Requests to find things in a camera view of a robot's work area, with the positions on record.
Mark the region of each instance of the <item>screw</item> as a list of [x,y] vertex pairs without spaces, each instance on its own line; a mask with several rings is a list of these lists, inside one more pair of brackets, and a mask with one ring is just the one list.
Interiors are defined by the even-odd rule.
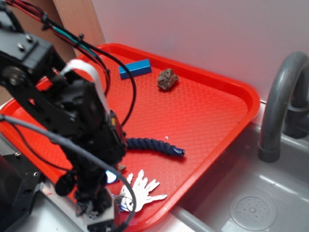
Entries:
[[19,48],[19,51],[21,51],[21,52],[25,51],[25,46],[23,46],[21,43],[18,43],[17,47]]
[[9,80],[12,86],[18,86],[20,84],[20,80],[16,75],[11,76]]
[[33,42],[33,39],[32,39],[32,37],[31,37],[29,34],[26,35],[26,39],[27,39],[27,41],[28,41],[29,43],[32,43],[32,42]]
[[82,129],[79,128],[79,129],[77,130],[77,132],[76,132],[76,135],[77,135],[77,136],[82,136],[82,135],[83,135]]

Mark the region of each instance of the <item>sink basin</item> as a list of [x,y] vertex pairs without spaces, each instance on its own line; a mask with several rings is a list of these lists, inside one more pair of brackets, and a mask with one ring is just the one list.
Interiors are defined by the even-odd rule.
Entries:
[[283,135],[279,161],[265,163],[259,132],[251,123],[179,206],[216,232],[308,232],[309,146]]

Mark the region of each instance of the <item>bunch of keys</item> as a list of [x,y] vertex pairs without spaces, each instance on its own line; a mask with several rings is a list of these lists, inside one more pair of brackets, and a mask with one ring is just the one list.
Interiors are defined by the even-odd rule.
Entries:
[[[149,192],[154,190],[160,183],[157,182],[156,180],[153,180],[147,185],[148,178],[146,177],[143,179],[143,177],[144,177],[144,170],[140,170],[138,177],[136,178],[133,185],[133,191],[135,193],[137,201],[135,212],[140,211],[142,207],[147,203],[163,200],[167,197],[166,194],[161,194],[153,197],[148,196]],[[133,174],[131,173],[129,174],[126,180],[131,184],[132,179]],[[122,197],[120,203],[121,209],[124,211],[132,211],[133,210],[132,196],[125,185],[121,188],[119,197]]]

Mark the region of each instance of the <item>braided rope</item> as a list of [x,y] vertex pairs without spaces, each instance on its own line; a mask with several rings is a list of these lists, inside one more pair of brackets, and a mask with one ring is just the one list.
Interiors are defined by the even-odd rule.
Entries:
[[126,139],[126,142],[130,150],[151,150],[168,156],[179,156],[181,158],[185,154],[185,150],[156,139],[129,138]]

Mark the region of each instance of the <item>blue block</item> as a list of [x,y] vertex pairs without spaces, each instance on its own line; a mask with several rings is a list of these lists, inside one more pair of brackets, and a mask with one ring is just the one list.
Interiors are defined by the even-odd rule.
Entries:
[[[149,59],[127,64],[126,67],[130,70],[133,76],[151,73]],[[128,74],[122,67],[119,67],[119,73],[122,80],[129,78]]]

